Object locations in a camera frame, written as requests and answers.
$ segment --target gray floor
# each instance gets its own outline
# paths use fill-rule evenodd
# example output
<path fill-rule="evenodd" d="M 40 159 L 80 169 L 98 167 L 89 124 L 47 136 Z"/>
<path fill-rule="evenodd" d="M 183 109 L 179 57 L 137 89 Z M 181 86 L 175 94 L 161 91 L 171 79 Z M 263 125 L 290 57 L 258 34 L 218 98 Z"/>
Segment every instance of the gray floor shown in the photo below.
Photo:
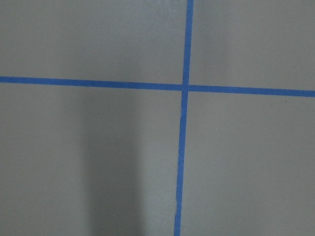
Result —
<path fill-rule="evenodd" d="M 8 1 L 0 76 L 181 84 L 186 0 Z M 315 89 L 311 0 L 196 0 L 192 85 Z M 183 236 L 315 235 L 315 99 L 189 92 Z M 0 235 L 171 236 L 181 93 L 0 83 Z"/>

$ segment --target horizontal tape line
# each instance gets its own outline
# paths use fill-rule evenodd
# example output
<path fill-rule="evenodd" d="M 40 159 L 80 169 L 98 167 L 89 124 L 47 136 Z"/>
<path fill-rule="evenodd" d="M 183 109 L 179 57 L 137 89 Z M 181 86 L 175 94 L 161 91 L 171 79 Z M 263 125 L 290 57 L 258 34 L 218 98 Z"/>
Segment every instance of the horizontal tape line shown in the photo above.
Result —
<path fill-rule="evenodd" d="M 294 90 L 294 89 L 280 89 L 280 88 L 245 88 L 245 87 L 189 85 L 188 90 L 193 91 L 193 92 L 221 92 L 221 93 L 260 94 L 260 95 L 276 95 L 276 96 L 315 97 L 315 91 L 312 91 L 312 90 Z"/>
<path fill-rule="evenodd" d="M 116 81 L 97 81 L 97 80 L 46 79 L 46 78 L 4 77 L 4 76 L 0 76 L 0 83 L 63 85 L 63 86 L 83 86 L 83 87 L 121 88 L 121 89 L 153 89 L 153 90 L 170 90 L 170 91 L 183 91 L 183 90 L 186 90 L 187 88 L 187 86 L 177 85 L 177 84 L 155 84 L 155 83 L 116 82 Z M 245 87 L 189 85 L 188 91 L 315 97 L 315 91 L 313 90 L 295 90 L 295 89 L 281 89 L 281 88 L 245 88 Z"/>
<path fill-rule="evenodd" d="M 182 91 L 182 85 L 174 85 L 174 84 L 116 82 L 116 81 L 97 81 L 97 80 L 46 79 L 46 78 L 30 78 L 30 77 L 0 77 L 0 83 Z"/>

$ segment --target blue tape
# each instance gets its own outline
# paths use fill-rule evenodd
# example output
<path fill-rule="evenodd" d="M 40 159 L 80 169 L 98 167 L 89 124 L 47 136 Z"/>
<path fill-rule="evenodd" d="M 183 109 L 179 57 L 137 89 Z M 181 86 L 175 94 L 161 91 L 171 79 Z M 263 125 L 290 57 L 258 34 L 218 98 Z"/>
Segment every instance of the blue tape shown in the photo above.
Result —
<path fill-rule="evenodd" d="M 244 88 L 244 87 L 221 87 L 221 86 L 204 86 L 189 85 L 189 91 L 194 92 L 222 92 L 222 93 L 242 93 L 242 94 L 261 94 L 276 96 L 296 96 L 296 97 L 315 97 L 315 91 L 311 90 L 294 90 L 279 88 Z"/>
<path fill-rule="evenodd" d="M 178 144 L 176 214 L 175 214 L 175 222 L 174 222 L 174 236 L 181 235 L 192 15 L 193 15 L 193 0 L 187 0 L 185 50 L 184 50 L 184 66 L 183 66 L 183 91 L 182 91 L 182 102 L 181 102 L 181 120 L 180 120 L 180 128 L 179 128 L 179 144 Z"/>
<path fill-rule="evenodd" d="M 114 82 L 114 81 L 97 81 L 97 80 L 45 79 L 45 78 L 29 78 L 29 77 L 2 77 L 1 76 L 0 83 L 182 91 L 182 85 L 174 85 L 174 84 Z"/>

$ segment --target vertical tape line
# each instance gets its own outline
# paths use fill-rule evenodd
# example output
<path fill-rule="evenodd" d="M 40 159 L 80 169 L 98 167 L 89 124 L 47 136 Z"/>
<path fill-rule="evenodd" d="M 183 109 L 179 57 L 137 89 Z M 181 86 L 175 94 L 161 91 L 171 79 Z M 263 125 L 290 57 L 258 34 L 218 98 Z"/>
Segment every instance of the vertical tape line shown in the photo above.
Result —
<path fill-rule="evenodd" d="M 175 214 L 175 223 L 174 223 L 174 236 L 181 235 L 192 14 L 193 14 L 193 0 L 187 0 L 184 66 L 183 66 L 183 90 L 182 90 L 182 102 L 181 102 L 181 120 L 180 120 L 180 128 L 179 128 L 179 145 L 178 145 L 176 214 Z"/>

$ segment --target gray surface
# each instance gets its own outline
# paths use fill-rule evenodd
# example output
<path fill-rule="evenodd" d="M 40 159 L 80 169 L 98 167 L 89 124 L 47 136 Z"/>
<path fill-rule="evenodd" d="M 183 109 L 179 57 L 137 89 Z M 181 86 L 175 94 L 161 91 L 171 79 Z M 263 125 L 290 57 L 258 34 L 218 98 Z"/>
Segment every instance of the gray surface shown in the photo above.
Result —
<path fill-rule="evenodd" d="M 315 235 L 314 107 L 190 93 L 182 236 Z"/>
<path fill-rule="evenodd" d="M 0 235 L 173 235 L 179 92 L 0 94 Z"/>
<path fill-rule="evenodd" d="M 196 0 L 190 83 L 315 89 L 315 1 Z"/>
<path fill-rule="evenodd" d="M 185 0 L 2 0 L 0 75 L 181 83 Z"/>

